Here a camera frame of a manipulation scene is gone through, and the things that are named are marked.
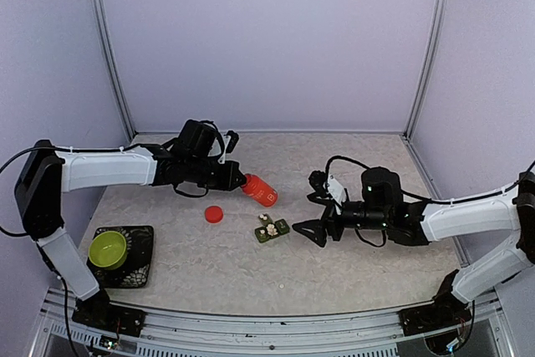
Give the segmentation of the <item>green pill organizer box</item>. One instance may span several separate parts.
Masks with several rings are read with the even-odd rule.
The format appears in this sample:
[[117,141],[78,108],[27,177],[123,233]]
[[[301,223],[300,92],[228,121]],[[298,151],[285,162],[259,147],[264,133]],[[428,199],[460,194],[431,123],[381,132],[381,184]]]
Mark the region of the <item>green pill organizer box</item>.
[[254,234],[260,243],[265,243],[290,233],[290,226],[284,219],[273,220],[267,213],[259,214],[257,219],[260,221],[260,226],[254,229]]

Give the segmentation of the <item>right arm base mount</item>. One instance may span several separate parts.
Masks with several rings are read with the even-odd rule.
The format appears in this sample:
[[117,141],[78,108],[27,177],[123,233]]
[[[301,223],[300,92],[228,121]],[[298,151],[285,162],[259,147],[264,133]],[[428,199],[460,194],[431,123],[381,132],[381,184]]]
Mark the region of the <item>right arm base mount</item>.
[[472,313],[468,303],[460,301],[452,294],[452,284],[458,273],[459,270],[455,269],[445,276],[430,303],[399,311],[404,336],[423,334],[460,324],[462,321],[471,321]]

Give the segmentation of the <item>red bottle cap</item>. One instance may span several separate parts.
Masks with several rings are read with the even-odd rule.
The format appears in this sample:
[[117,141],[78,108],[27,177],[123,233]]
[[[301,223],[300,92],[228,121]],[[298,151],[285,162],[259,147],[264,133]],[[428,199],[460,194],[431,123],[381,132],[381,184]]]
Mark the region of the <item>red bottle cap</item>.
[[222,221],[224,217],[224,211],[219,206],[209,206],[205,210],[205,219],[211,224],[217,224]]

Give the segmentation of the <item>red bottle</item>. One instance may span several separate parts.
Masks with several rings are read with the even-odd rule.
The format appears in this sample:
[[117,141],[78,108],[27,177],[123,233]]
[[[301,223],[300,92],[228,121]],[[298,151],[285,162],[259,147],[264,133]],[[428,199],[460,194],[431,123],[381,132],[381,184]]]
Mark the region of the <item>red bottle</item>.
[[259,176],[246,174],[246,183],[241,186],[244,194],[263,207],[272,207],[278,200],[278,193]]

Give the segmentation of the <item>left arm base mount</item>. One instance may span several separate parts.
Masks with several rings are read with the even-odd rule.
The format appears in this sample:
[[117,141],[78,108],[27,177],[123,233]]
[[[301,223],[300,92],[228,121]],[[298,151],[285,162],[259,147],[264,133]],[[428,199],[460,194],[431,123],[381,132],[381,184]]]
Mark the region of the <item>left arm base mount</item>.
[[145,317],[146,312],[141,309],[110,304],[104,309],[92,312],[88,311],[88,309],[76,307],[72,320],[77,324],[83,324],[90,328],[138,338],[140,337]]

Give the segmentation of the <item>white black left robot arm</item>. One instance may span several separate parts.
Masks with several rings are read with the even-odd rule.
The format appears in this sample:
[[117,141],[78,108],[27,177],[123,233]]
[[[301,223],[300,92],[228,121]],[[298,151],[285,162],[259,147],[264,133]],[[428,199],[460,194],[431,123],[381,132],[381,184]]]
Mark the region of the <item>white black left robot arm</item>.
[[238,133],[223,134],[209,120],[188,120],[177,137],[163,144],[78,149],[40,140],[10,159],[27,158],[14,187],[23,230],[1,232],[31,238],[51,271],[85,302],[85,315],[99,327],[109,327],[117,319],[116,307],[98,295],[103,288],[64,227],[63,194],[126,185],[171,186],[178,191],[183,183],[205,193],[234,191],[247,181],[238,162],[227,157],[238,141]]

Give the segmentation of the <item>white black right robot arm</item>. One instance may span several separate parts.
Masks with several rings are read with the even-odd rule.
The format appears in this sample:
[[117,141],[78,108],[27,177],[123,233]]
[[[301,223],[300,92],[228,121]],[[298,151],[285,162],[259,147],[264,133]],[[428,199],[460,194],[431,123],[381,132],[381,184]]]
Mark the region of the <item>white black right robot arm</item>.
[[509,237],[471,265],[445,278],[442,290],[427,309],[427,318],[444,327],[461,310],[498,283],[534,265],[534,174],[520,173],[512,184],[497,190],[448,201],[403,191],[398,174],[366,166],[361,174],[362,198],[351,201],[347,189],[330,173],[313,171],[313,193],[307,198],[324,206],[319,219],[294,223],[292,228],[316,245],[340,240],[345,229],[379,231],[384,241],[407,247],[427,246],[449,237],[508,230]]

